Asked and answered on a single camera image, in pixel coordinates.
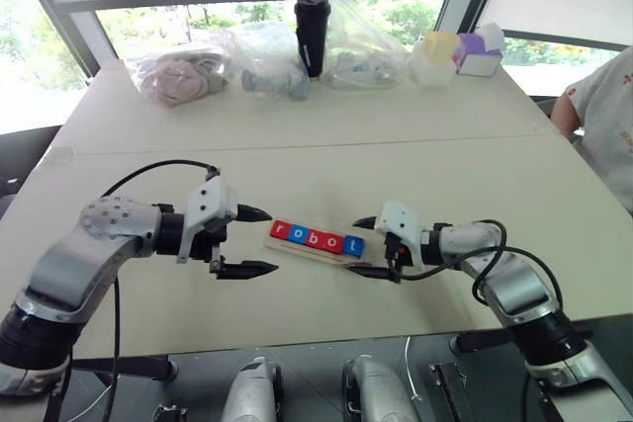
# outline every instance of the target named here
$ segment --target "purple box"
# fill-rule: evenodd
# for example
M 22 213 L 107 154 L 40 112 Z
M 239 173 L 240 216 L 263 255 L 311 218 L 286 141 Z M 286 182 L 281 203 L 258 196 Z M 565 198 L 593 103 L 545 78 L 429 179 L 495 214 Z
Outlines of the purple box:
M 498 49 L 486 51 L 484 39 L 477 34 L 459 34 L 460 44 L 453 53 L 457 74 L 493 76 L 503 55 Z

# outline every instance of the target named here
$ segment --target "white shirt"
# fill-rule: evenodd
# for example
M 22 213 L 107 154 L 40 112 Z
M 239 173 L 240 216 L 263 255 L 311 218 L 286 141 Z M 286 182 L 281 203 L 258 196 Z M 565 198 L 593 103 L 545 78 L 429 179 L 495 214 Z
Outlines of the white shirt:
M 585 127 L 577 151 L 633 213 L 633 47 L 566 92 Z

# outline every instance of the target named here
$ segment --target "plastic bag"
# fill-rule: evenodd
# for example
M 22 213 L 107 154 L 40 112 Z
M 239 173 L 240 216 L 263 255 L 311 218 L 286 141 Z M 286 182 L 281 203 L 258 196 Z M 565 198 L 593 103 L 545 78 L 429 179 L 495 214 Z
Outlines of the plastic bag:
M 230 32 L 235 41 L 232 81 L 265 97 L 308 97 L 308 73 L 290 27 L 266 21 L 231 27 Z
M 337 89 L 382 89 L 406 76 L 407 51 L 372 26 L 355 0 L 329 0 L 321 79 Z
M 176 106 L 222 91 L 226 85 L 233 40 L 219 32 L 196 49 L 151 54 L 128 62 L 141 94 L 162 106 Z

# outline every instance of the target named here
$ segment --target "person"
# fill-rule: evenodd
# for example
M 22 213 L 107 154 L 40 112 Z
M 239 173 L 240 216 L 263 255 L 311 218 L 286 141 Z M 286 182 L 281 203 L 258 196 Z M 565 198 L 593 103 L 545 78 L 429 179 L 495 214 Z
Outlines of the person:
M 569 86 L 551 120 L 565 137 L 585 128 L 576 150 L 633 214 L 633 46 Z

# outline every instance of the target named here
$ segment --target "white cable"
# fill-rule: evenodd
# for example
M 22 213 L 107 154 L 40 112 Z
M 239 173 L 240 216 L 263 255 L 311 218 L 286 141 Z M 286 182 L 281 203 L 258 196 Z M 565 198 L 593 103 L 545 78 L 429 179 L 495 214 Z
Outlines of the white cable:
M 415 384 L 413 384 L 413 378 L 411 377 L 411 371 L 408 368 L 408 344 L 410 342 L 411 342 L 411 337 L 408 336 L 407 337 L 407 342 L 405 343 L 405 365 L 407 366 L 408 385 L 410 385 L 411 392 L 413 393 L 413 395 L 411 396 L 411 400 L 422 400 L 422 397 L 417 393 L 417 390 L 415 390 Z
M 103 398 L 104 395 L 106 395 L 108 393 L 108 391 L 112 388 L 111 385 L 109 385 L 108 387 L 106 387 L 103 392 L 101 392 L 101 394 L 99 394 L 99 396 L 95 399 L 95 401 L 90 404 L 88 407 L 86 407 L 82 412 L 80 412 L 79 414 L 75 415 L 72 419 L 67 420 L 66 422 L 75 422 L 75 420 L 79 420 L 81 417 L 83 417 L 84 415 L 86 415 L 88 412 L 90 412 L 93 407 L 95 405 L 97 405 L 99 403 L 99 401 Z

